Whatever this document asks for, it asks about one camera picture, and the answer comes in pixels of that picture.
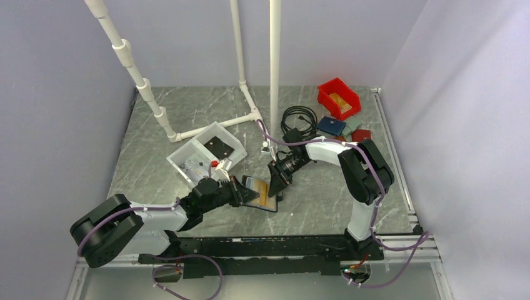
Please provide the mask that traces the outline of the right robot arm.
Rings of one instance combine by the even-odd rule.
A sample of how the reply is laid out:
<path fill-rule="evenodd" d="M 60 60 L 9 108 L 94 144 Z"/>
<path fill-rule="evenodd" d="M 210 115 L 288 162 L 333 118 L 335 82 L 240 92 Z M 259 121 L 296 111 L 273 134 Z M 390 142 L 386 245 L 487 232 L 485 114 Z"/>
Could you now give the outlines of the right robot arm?
<path fill-rule="evenodd" d="M 310 162 L 322 161 L 341 168 L 346 186 L 354 198 L 346 232 L 351 236 L 344 250 L 351 259 L 360 259 L 368 252 L 374 232 L 374 212 L 379 201 L 394 184 L 394 174 L 375 143 L 345 142 L 311 134 L 303 136 L 293 128 L 284 133 L 284 145 L 290 151 L 282 159 L 271 161 L 269 191 L 272 198 L 293 183 L 293 174 Z"/>

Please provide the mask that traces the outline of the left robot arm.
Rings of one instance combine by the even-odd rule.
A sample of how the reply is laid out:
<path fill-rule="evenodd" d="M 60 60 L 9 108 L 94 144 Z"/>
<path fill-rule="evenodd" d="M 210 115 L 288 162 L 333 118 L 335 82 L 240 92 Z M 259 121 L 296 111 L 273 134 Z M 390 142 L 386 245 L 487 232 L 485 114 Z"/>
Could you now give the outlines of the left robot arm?
<path fill-rule="evenodd" d="M 141 204 L 115 194 L 78 219 L 69 232 L 77 255 L 91 268 L 131 254 L 155 254 L 170 263 L 180 252 L 177 232 L 194 228 L 214 209 L 243 206 L 259 197 L 234 176 L 224 181 L 207 177 L 169 204 Z"/>

